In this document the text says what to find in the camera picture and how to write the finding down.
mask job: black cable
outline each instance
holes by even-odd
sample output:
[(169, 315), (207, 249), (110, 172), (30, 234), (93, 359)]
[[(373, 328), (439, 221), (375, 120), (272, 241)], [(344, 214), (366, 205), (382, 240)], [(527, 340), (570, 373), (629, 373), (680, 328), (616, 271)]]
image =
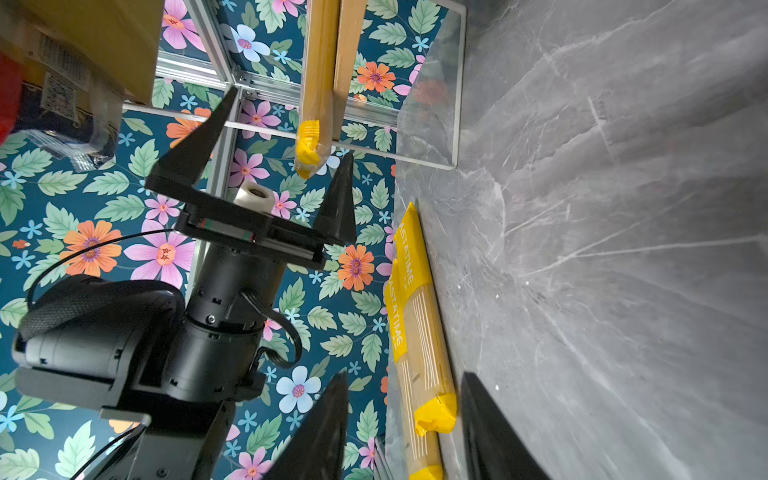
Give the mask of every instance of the black cable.
[(278, 325), (282, 326), (288, 336), (293, 341), (293, 361), (289, 362), (288, 360), (283, 360), (283, 357), (280, 356), (278, 352), (276, 352), (274, 349), (267, 348), (265, 346), (260, 346), (259, 349), (256, 351), (256, 358), (254, 362), (258, 362), (259, 357), (263, 353), (266, 353), (266, 357), (270, 359), (272, 363), (278, 366), (282, 366), (283, 368), (289, 369), (290, 367), (296, 365), (299, 360), (301, 359), (301, 353), (302, 353), (302, 346), (301, 346), (301, 336), (299, 335), (299, 331), (296, 330), (296, 327), (293, 326), (293, 324), (288, 320), (282, 313), (276, 312), (272, 310), (271, 308), (264, 305), (264, 303), (261, 301), (261, 298), (259, 298), (258, 295), (255, 294), (252, 290), (244, 290), (240, 293), (240, 295), (243, 296), (243, 298), (253, 307), (254, 310), (256, 310), (258, 313), (268, 316), (270, 319), (277, 322)]
[(107, 445), (104, 445), (104, 447), (102, 447), (101, 450), (99, 450), (98, 452), (94, 453), (88, 459), (88, 461), (86, 463), (84, 463), (83, 466), (81, 466), (80, 469), (77, 470), (74, 473), (74, 475), (72, 475), (72, 477), (69, 480), (75, 480), (82, 472), (85, 472), (85, 469), (88, 468), (88, 466), (91, 463), (93, 463), (96, 458), (99, 458), (102, 453), (106, 452), (112, 445), (114, 445), (115, 443), (121, 441), (125, 437), (129, 436), (131, 433), (135, 432), (137, 429), (141, 429), (141, 431), (138, 433), (138, 435), (141, 435), (144, 432), (145, 427), (143, 425), (135, 426), (132, 429), (127, 430), (127, 431), (121, 433), (119, 436), (117, 436), (114, 439), (112, 439), (109, 443), (107, 443)]
[(99, 247), (103, 247), (104, 245), (109, 245), (110, 243), (116, 243), (121, 240), (128, 240), (129, 238), (135, 238), (135, 237), (143, 237), (144, 235), (151, 235), (153, 233), (165, 233), (165, 232), (172, 232), (174, 229), (172, 228), (164, 228), (162, 230), (152, 230), (149, 232), (141, 232), (141, 233), (133, 233), (132, 235), (126, 235), (124, 237), (116, 238), (114, 240), (108, 240), (106, 242), (96, 243), (95, 245), (91, 245), (88, 248), (84, 248), (83, 250), (80, 250), (79, 252), (74, 252), (72, 255), (70, 255), (67, 258), (61, 259), (58, 262), (54, 263), (43, 273), (41, 273), (34, 282), (32, 282), (32, 285), (29, 287), (29, 291), (27, 292), (27, 310), (32, 310), (32, 307), (35, 305), (35, 302), (33, 299), (35, 298), (35, 289), (38, 287), (40, 282), (45, 278), (46, 275), (48, 275), (50, 272), (56, 269), (56, 267), (62, 265), (63, 263), (67, 263), (69, 260), (72, 260), (75, 257), (79, 257), (83, 253), (90, 252), (91, 250), (95, 250)]

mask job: white flower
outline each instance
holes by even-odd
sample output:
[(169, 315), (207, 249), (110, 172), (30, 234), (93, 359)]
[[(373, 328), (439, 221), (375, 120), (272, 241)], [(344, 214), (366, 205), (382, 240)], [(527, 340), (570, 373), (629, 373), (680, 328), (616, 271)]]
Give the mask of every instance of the white flower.
[(328, 160), (326, 160), (326, 163), (320, 167), (320, 169), (315, 173), (315, 175), (325, 175), (328, 172), (328, 167), (331, 168), (339, 168), (339, 164), (341, 163), (341, 158), (338, 158), (336, 155), (333, 154), (333, 152), (336, 151), (336, 147), (331, 147), (331, 156), (328, 157)]
[(297, 366), (291, 373), (293, 380), (284, 376), (277, 382), (277, 392), (285, 395), (280, 400), (282, 413), (291, 413), (296, 405), (301, 413), (307, 413), (312, 408), (312, 394), (320, 391), (320, 379), (316, 376), (307, 379), (306, 374), (305, 366)]
[(227, 38), (227, 48), (233, 53), (242, 53), (251, 61), (261, 61), (259, 53), (269, 55), (270, 48), (256, 40), (256, 32), (248, 25), (238, 25), (237, 30), (226, 24), (219, 25), (221, 33)]

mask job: floral backdrop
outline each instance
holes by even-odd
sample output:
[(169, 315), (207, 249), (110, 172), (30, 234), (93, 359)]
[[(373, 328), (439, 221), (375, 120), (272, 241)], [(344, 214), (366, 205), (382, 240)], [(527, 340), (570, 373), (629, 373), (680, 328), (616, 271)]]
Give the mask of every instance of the floral backdrop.
[[(189, 34), (182, 38), (195, 45)], [(158, 78), (154, 103), (209, 115), (221, 95)], [(242, 109), (251, 121), (259, 117), (264, 124), (286, 130), (296, 126), (296, 109), (291, 106), (245, 102)], [(159, 156), (196, 126), (193, 121), (127, 112), (115, 160), (85, 174), (72, 171), (67, 160), (51, 158), (23, 134), (11, 136), (0, 146), (0, 349), (6, 352), (0, 356), (0, 480), (65, 480), (110, 439), (130, 428), (126, 422), (100, 420), (90, 410), (15, 390), (16, 365), (9, 355), (12, 339), (26, 312), (25, 291), (47, 266), (93, 242), (174, 223), (183, 205), (145, 190), (144, 177)], [(382, 150), (391, 147), (395, 135), (363, 124), (346, 125), (345, 132), (345, 142), (354, 140)], [(227, 196), (233, 196), (244, 178), (251, 178), (275, 191), (273, 214), (311, 224), (339, 156), (346, 152), (345, 148), (334, 151), (326, 167), (304, 181), (293, 171), (293, 141), (238, 134)], [(345, 478), (372, 477), (372, 439), (383, 435), (386, 413), (389, 337), (382, 285), (391, 269), (394, 175), (392, 161), (357, 154), (353, 191), (357, 244), (327, 247), (324, 271), (297, 266), (286, 271), (275, 307), (296, 326), (306, 351), (301, 364), (291, 370), (269, 361), (260, 367), (268, 375), (264, 393), (239, 406), (214, 478), (260, 478), (330, 378), (343, 370), (350, 382)], [(200, 188), (205, 186), (204, 179)], [(160, 246), (175, 250), (172, 261), (157, 259)], [(155, 234), (95, 252), (57, 268), (43, 280), (41, 290), (80, 272), (108, 280), (160, 278), (185, 289), (194, 243), (175, 233)], [(279, 326), (268, 323), (264, 341), (292, 355)]]
[[(234, 63), (278, 80), (301, 82), (305, 0), (217, 0)], [(368, 0), (349, 94), (398, 108), (424, 63), (447, 10), (429, 0)], [(207, 59), (183, 0), (166, 0), (161, 48)]]

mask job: flower center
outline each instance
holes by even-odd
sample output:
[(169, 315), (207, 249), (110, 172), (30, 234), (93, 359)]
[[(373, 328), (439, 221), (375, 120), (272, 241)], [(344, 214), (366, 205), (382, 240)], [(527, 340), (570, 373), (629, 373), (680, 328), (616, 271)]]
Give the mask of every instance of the flower center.
[(184, 30), (184, 24), (181, 23), (181, 20), (174, 17), (173, 15), (165, 14), (163, 15), (163, 20), (166, 21), (171, 27), (176, 28), (177, 30)]
[[(89, 238), (83, 243), (83, 248), (88, 248), (94, 246), (96, 243), (98, 243), (98, 238)], [(85, 257), (86, 262), (92, 262), (94, 258), (98, 257), (99, 250), (101, 248), (94, 248), (90, 252), (86, 252), (83, 256)]]
[(163, 243), (157, 249), (157, 262), (160, 265), (171, 265), (176, 258), (176, 247), (170, 243)]

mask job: white roll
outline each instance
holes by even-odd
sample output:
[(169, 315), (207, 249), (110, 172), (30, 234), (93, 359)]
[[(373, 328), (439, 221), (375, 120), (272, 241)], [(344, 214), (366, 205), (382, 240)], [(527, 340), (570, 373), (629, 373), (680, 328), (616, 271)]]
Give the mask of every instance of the white roll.
[(263, 185), (244, 180), (237, 191), (234, 203), (254, 212), (272, 214), (272, 208), (275, 206), (275, 194)]

